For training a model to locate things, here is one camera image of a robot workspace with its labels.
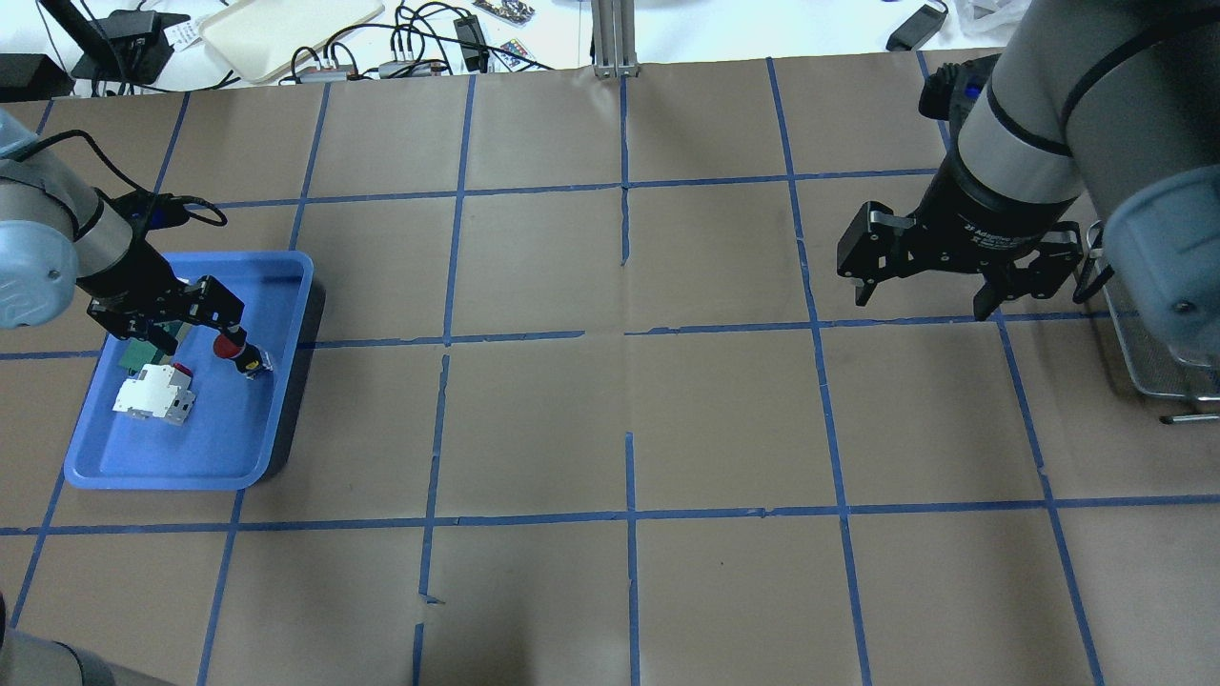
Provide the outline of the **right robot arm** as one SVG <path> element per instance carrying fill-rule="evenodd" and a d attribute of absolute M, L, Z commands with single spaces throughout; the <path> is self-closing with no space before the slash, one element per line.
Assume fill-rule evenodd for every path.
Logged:
<path fill-rule="evenodd" d="M 1086 195 L 1146 330 L 1218 355 L 1218 22 L 1215 1 L 1033 1 L 1000 52 L 928 74 L 948 151 L 913 212 L 853 217 L 855 304 L 927 271 L 981 276 L 977 320 L 1050 298 L 1087 256 L 1064 218 Z"/>

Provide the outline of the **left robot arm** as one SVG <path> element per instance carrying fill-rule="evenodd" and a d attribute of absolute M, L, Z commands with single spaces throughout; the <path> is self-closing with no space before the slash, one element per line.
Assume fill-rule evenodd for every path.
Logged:
<path fill-rule="evenodd" d="M 88 316 L 113 338 L 152 344 L 174 355 L 178 339 L 166 323 L 216 332 L 214 355 L 255 376 L 271 367 L 242 326 L 243 301 L 214 276 L 179 280 L 146 239 L 192 220 L 226 226 L 214 203 L 190 195 L 131 190 L 109 198 L 85 183 L 52 153 L 52 144 L 82 139 L 85 131 L 37 135 L 2 114 L 1 140 L 1 320 L 5 330 L 57 319 L 74 291 L 88 293 Z M 203 217 L 201 209 L 207 212 Z"/>

